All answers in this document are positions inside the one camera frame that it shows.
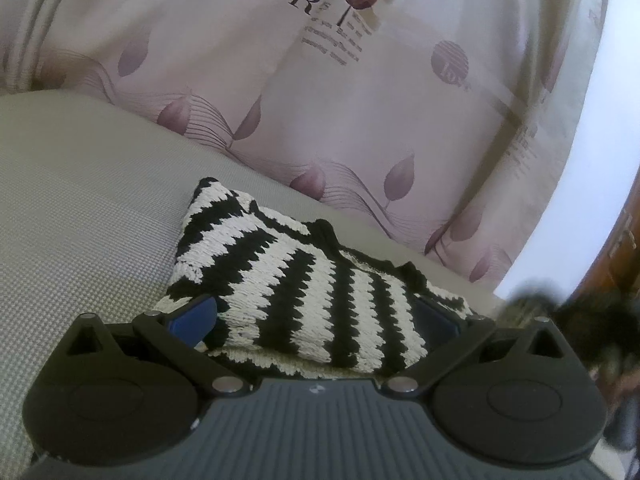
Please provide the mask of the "brown wooden door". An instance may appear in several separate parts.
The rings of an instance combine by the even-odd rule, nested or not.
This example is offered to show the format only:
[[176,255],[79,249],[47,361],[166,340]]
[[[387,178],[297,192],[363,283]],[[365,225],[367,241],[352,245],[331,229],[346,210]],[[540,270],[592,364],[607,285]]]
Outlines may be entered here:
[[639,182],[562,315],[561,330],[587,366],[639,356]]

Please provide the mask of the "black white striped knit cardigan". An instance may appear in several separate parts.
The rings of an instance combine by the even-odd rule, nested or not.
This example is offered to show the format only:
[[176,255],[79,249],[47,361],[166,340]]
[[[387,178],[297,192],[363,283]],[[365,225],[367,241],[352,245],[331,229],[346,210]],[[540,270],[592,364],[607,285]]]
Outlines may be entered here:
[[247,379],[385,379],[458,336],[472,313],[412,263],[357,252],[329,222],[295,220],[213,178],[193,193],[157,307],[203,295],[217,318],[196,344]]

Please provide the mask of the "pink leaf print curtain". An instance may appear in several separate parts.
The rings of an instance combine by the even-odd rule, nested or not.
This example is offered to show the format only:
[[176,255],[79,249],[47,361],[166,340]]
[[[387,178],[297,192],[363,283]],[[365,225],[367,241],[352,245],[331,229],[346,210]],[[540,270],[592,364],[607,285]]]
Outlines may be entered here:
[[1,0],[1,89],[94,96],[495,289],[608,0]]

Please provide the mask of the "grey woven seat cushion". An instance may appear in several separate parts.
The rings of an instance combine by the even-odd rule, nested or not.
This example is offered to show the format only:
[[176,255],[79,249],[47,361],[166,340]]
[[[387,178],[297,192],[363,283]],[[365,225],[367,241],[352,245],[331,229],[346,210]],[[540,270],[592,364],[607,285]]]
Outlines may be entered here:
[[166,290],[181,221],[213,177],[262,206],[326,219],[345,246],[412,262],[436,286],[491,314],[488,290],[399,245],[366,222],[274,182],[147,119],[69,91],[1,100],[1,474],[32,448],[24,396],[70,322],[94,312],[126,322]]

